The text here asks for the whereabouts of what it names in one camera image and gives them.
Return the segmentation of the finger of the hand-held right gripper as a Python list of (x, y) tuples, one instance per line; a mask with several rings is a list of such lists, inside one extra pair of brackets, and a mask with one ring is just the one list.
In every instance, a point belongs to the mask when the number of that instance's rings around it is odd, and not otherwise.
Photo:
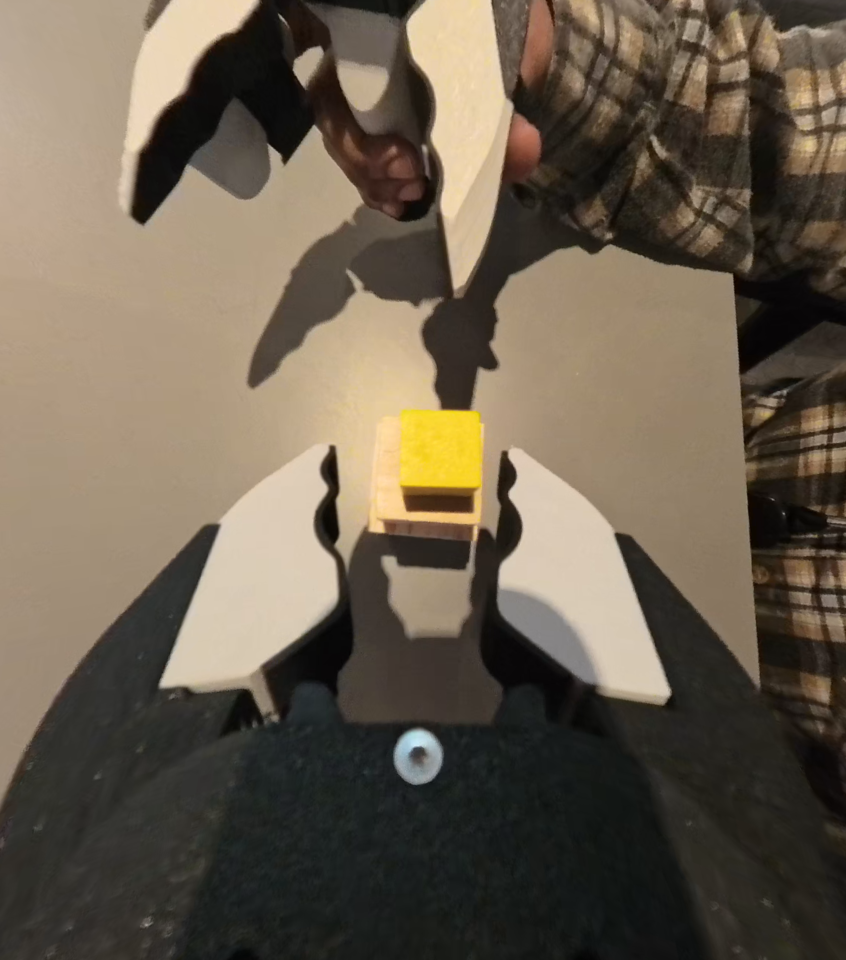
[(188, 169), (232, 197), (266, 186), (313, 125), (276, 2), (173, 1), (152, 16), (134, 66), (117, 186), (145, 224)]
[(490, 1), (424, 1), (405, 23), (431, 100), (427, 147), (438, 169), (437, 220), (452, 296), (466, 294), (496, 217), (513, 114)]

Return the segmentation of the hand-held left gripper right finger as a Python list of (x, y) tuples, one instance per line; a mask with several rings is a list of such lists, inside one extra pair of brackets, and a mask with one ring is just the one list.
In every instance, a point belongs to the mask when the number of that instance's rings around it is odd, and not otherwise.
[(665, 706), (671, 687), (614, 527), (525, 450), (505, 461), (519, 533), (499, 566), (502, 622), (585, 687)]

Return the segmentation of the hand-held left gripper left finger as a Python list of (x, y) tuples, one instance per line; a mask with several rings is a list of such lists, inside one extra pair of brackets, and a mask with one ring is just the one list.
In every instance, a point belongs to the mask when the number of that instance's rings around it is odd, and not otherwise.
[(335, 692), (354, 648), (339, 526), (336, 449), (318, 443), (226, 511), (160, 690), (249, 693), (284, 716), (301, 684)]

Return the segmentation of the plain wooden block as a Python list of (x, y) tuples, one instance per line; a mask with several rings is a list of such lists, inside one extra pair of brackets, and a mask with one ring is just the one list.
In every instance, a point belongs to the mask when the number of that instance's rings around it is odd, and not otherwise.
[(406, 494), (400, 486), (401, 425), (395, 415), (377, 426), (367, 529), (380, 535), (473, 543), (482, 520), (483, 488), (466, 495)]

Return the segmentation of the yellow wooden cube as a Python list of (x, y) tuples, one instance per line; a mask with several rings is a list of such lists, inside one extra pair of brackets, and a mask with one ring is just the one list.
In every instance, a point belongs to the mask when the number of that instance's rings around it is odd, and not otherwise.
[(412, 497), (468, 497), (482, 486), (483, 423), (467, 410), (400, 414), (399, 482)]

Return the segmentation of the person's right forearm plaid sleeve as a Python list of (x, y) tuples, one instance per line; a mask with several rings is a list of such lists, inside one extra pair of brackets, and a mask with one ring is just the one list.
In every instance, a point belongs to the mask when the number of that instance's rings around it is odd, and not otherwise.
[(547, 71), (517, 112), (517, 194), (632, 243), (846, 301), (846, 20), (781, 30), (758, 2), (543, 2)]

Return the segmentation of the person's right hand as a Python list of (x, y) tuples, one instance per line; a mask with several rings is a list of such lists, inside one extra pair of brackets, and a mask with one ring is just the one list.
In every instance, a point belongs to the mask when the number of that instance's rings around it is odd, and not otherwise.
[(346, 101), (333, 55), (326, 52), (307, 86), (314, 124), (330, 158), (363, 203), (394, 220), (427, 194), (429, 180), (416, 148), (398, 135), (374, 135), (358, 124)]

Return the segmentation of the person's plaid-clothed legs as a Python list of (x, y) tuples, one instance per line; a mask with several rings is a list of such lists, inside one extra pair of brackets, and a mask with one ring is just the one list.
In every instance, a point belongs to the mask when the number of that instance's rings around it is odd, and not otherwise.
[[(748, 490), (846, 522), (846, 360), (745, 390)], [(752, 545), (765, 699), (783, 721), (846, 888), (846, 530)]]

